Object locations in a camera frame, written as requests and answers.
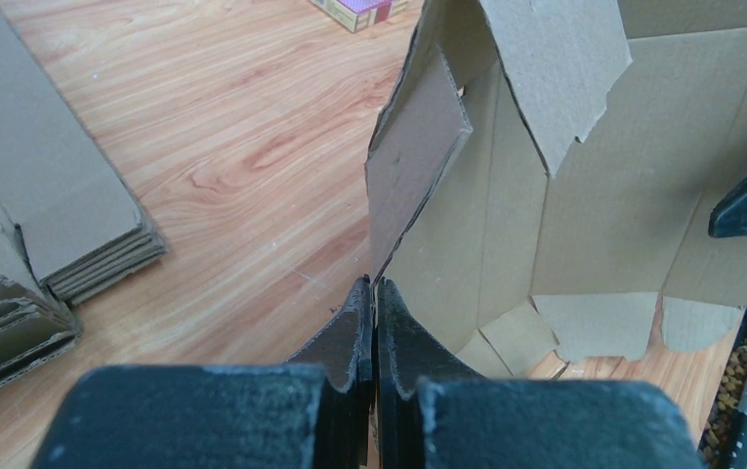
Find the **wood grain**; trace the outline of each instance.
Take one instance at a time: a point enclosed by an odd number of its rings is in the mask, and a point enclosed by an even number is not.
[[[72,352],[0,390],[0,467],[28,464],[94,366],[279,362],[324,326],[369,271],[366,146],[420,3],[351,35],[307,0],[0,0],[173,250],[77,311]],[[700,422],[721,347],[598,363]],[[604,374],[589,366],[568,374]],[[709,382],[685,385],[695,371]]]

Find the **cardboard box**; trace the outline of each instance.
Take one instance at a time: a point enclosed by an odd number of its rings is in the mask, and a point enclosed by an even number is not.
[[[82,331],[66,303],[165,250],[0,15],[0,386],[74,345]]]
[[[408,0],[311,0],[350,32],[359,32],[407,8]]]
[[[668,348],[712,345],[747,304],[747,236],[707,235],[747,2],[427,0],[366,171],[376,279],[476,369],[637,360],[658,302]]]

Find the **wooden surface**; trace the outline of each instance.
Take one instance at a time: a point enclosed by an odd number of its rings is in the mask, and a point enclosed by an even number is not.
[[[331,318],[369,270],[362,164],[419,3],[351,35],[307,0],[0,0],[173,250],[0,390],[0,467],[29,462],[89,368],[279,362]],[[648,378],[701,425],[728,351],[652,350],[533,372]]]

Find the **stack of folded cardboard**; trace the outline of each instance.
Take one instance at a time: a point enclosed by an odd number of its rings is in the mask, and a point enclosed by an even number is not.
[[[166,251],[0,15],[0,386],[73,346],[77,304]]]

